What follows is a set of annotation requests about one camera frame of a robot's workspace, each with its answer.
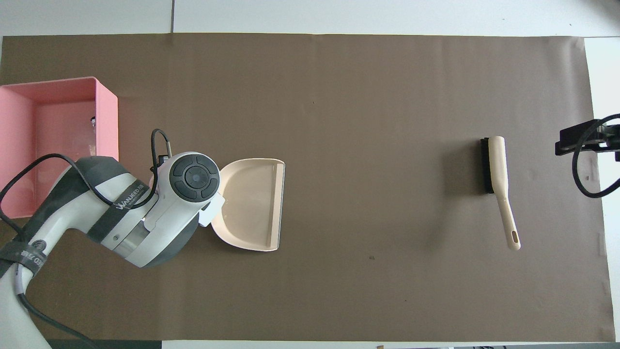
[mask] hand brush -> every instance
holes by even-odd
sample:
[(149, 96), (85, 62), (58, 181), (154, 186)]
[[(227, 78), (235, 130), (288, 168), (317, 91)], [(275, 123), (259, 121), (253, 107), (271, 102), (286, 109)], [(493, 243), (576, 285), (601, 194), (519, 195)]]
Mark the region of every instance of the hand brush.
[(494, 136), (480, 140), (482, 146), (482, 175), (484, 189), (495, 194), (500, 208), (506, 242), (512, 250), (521, 248), (521, 240), (516, 231), (515, 218), (512, 216), (508, 201), (508, 165), (506, 164), (506, 142), (503, 137)]

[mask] black bristles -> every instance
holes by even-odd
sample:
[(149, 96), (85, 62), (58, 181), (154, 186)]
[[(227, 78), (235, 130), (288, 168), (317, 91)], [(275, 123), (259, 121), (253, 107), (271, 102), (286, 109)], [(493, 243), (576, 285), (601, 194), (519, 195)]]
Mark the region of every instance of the black bristles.
[(489, 159), (489, 138), (480, 140), (480, 149), (482, 155), (482, 180), (484, 182), (484, 191), (493, 194), (493, 182), (491, 181), (491, 162)]

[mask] dustpan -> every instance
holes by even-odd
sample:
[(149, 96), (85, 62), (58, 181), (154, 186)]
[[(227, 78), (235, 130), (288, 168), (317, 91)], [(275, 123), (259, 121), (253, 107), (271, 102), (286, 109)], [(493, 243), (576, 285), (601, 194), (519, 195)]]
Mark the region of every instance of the dustpan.
[(226, 201), (211, 226), (222, 240), (246, 250), (278, 248), (284, 168), (281, 160), (251, 158), (220, 170), (218, 192)]

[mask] pink box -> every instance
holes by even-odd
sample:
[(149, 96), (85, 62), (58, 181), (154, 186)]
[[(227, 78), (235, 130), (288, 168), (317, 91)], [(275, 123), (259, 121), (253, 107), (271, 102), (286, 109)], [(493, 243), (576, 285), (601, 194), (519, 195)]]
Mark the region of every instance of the pink box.
[[(118, 160), (118, 99), (93, 77), (0, 86), (0, 149), (0, 189), (48, 153)], [(4, 213), (31, 216), (67, 166), (39, 164), (4, 197)]]

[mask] black cable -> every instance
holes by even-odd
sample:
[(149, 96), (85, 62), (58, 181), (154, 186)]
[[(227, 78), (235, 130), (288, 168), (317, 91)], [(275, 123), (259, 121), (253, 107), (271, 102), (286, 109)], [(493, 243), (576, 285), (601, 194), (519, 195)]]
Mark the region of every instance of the black cable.
[(151, 191), (149, 192), (149, 195), (146, 197), (146, 199), (138, 202), (137, 204), (135, 204), (134, 206), (131, 207), (131, 209), (137, 209), (138, 207), (142, 207), (144, 206), (147, 202), (149, 202), (153, 196), (155, 195), (155, 188), (157, 188), (157, 180), (158, 180), (158, 174), (157, 174), (157, 151), (155, 149), (155, 135), (157, 134), (161, 134), (164, 137), (164, 140), (166, 140), (166, 145), (167, 145), (167, 149), (168, 149), (168, 156), (172, 156), (172, 154), (170, 154), (170, 141), (168, 140), (168, 136), (166, 136), (166, 133), (160, 129), (154, 129), (151, 132), (151, 156), (153, 158), (153, 167), (151, 167), (151, 172), (153, 172), (153, 186), (151, 187)]
[(6, 224), (8, 224), (11, 228), (13, 228), (13, 230), (15, 230), (15, 232), (17, 233), (16, 236), (16, 240), (17, 241), (21, 241), (21, 242), (25, 242), (24, 239), (26, 239), (25, 235), (24, 235), (24, 231), (21, 227), (19, 227), (12, 219), (8, 218), (4, 212), (2, 211), (2, 200), (4, 199), (4, 196), (6, 195), (6, 193), (8, 193), (9, 189), (11, 187), (13, 187), (13, 185), (15, 185), (15, 183), (17, 183), (18, 180), (20, 180), (26, 173), (28, 173), (29, 171), (31, 171), (33, 168), (35, 168), (35, 166), (37, 166), (38, 164), (40, 164), (41, 162), (50, 159), (50, 158), (60, 158), (66, 162), (69, 163), (69, 165), (71, 165), (71, 167), (76, 170), (76, 172), (78, 173), (79, 177), (83, 180), (83, 182), (86, 184), (86, 186), (88, 187), (88, 189), (90, 189), (101, 201), (103, 201), (104, 203), (106, 203), (107, 205), (112, 205), (112, 201), (108, 200), (105, 196), (103, 196), (90, 182), (88, 182), (88, 180), (86, 179), (86, 177), (84, 176), (84, 173), (78, 168), (78, 166), (75, 164), (75, 162), (73, 162), (72, 159), (68, 158), (65, 155), (62, 154), (47, 154), (47, 155), (43, 155), (40, 158), (36, 159), (35, 161), (33, 161), (30, 165), (28, 165), (26, 168), (24, 168), (20, 173), (18, 173), (15, 177), (13, 177), (13, 179), (6, 184), (6, 186), (4, 187), (4, 189), (2, 189), (2, 191), (0, 191), (0, 218), (6, 222)]
[(620, 119), (620, 114), (607, 116), (595, 122), (594, 124), (592, 124), (586, 131), (582, 133), (581, 137), (579, 137), (579, 140), (577, 141), (577, 145), (575, 146), (575, 152), (573, 153), (572, 173), (573, 173), (573, 179), (575, 180), (575, 184), (579, 188), (579, 191), (583, 193), (583, 195), (586, 195), (587, 197), (591, 197), (593, 199), (603, 197), (605, 195), (609, 195), (617, 188), (620, 188), (620, 178), (618, 178), (612, 185), (607, 187), (607, 189), (605, 190), (601, 190), (598, 193), (589, 192), (583, 186), (583, 183), (581, 182), (581, 179), (579, 178), (579, 174), (577, 173), (577, 160), (579, 159), (579, 153), (581, 152), (581, 149), (583, 147), (583, 144), (585, 143), (586, 138), (588, 138), (599, 126), (614, 119)]
[(17, 295), (17, 299), (19, 300), (19, 302), (24, 306), (24, 308), (28, 309), (28, 311), (37, 316), (39, 319), (47, 322), (48, 324), (56, 327), (59, 330), (65, 331), (66, 333), (73, 335), (79, 339), (81, 339), (84, 343), (86, 343), (89, 347), (93, 348), (93, 349), (99, 349), (99, 347), (95, 344), (95, 342), (93, 342), (90, 338), (88, 338), (87, 336), (79, 333), (78, 331), (72, 329), (71, 327), (67, 327), (61, 323), (59, 323), (58, 321), (52, 319), (51, 317), (43, 314), (42, 312), (40, 312), (37, 308), (35, 308), (26, 298), (26, 295), (23, 293), (20, 293)]

